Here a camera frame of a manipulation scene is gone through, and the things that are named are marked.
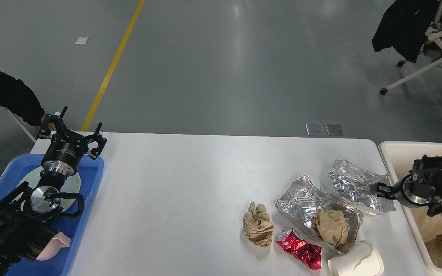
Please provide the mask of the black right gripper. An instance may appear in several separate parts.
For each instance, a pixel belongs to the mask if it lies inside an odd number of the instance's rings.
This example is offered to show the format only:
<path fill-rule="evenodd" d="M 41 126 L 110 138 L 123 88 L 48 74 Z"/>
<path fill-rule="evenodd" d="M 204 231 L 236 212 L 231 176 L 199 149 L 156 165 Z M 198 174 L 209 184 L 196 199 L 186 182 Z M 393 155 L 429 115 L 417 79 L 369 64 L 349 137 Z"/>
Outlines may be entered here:
<path fill-rule="evenodd" d="M 419 208 L 425 206 L 425 199 L 412 194 L 412 177 L 406 175 L 402 180 L 396 182 L 394 186 L 377 182 L 369 187 L 370 195 L 376 195 L 388 200 L 397 200 L 407 208 Z"/>

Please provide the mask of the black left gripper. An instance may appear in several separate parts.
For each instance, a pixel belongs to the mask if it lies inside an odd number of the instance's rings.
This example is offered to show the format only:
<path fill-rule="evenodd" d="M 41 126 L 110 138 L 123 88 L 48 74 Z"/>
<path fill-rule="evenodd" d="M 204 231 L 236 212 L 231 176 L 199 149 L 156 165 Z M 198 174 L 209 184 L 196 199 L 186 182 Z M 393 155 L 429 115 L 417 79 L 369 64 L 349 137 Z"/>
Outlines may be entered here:
<path fill-rule="evenodd" d="M 46 114 L 37 133 L 37 139 L 50 139 L 51 144 L 45 153 L 41 166 L 46 171 L 54 171 L 66 177 L 75 175 L 84 154 L 91 159 L 97 159 L 102 153 L 107 139 L 100 133 L 102 122 L 99 122 L 95 131 L 79 140 L 79 145 L 70 143 L 71 131 L 63 122 L 68 107 L 64 106 L 58 114 Z M 51 135 L 49 124 L 53 124 L 55 133 Z"/>

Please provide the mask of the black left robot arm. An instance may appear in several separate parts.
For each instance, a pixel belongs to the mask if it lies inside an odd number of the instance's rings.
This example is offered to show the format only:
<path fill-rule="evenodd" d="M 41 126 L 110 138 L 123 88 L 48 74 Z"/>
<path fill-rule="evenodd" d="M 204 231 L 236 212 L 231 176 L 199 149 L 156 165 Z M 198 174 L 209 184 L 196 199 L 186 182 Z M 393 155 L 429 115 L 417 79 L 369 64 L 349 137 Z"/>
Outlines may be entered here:
<path fill-rule="evenodd" d="M 75 175 L 82 158 L 97 159 L 107 143 L 99 123 L 94 133 L 83 136 L 66 127 L 63 117 L 47 115 L 39 138 L 51 140 L 42 158 L 43 170 L 36 187 L 23 182 L 0 200 L 0 276 L 22 258 L 34 261 L 58 234 L 53 223 L 79 218 L 86 201 L 79 192 L 63 192 L 68 177 Z"/>

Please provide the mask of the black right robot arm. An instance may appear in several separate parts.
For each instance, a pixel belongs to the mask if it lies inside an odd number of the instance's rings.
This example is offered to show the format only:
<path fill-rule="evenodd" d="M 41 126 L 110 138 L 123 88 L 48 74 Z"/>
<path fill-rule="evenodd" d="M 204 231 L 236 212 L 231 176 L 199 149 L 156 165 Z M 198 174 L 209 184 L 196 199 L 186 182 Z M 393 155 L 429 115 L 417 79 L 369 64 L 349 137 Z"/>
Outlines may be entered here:
<path fill-rule="evenodd" d="M 414 160 L 409 174 L 388 186 L 376 182 L 369 188 L 371 195 L 397 200 L 408 208 L 428 207 L 427 215 L 442 214 L 442 155 L 423 155 Z"/>

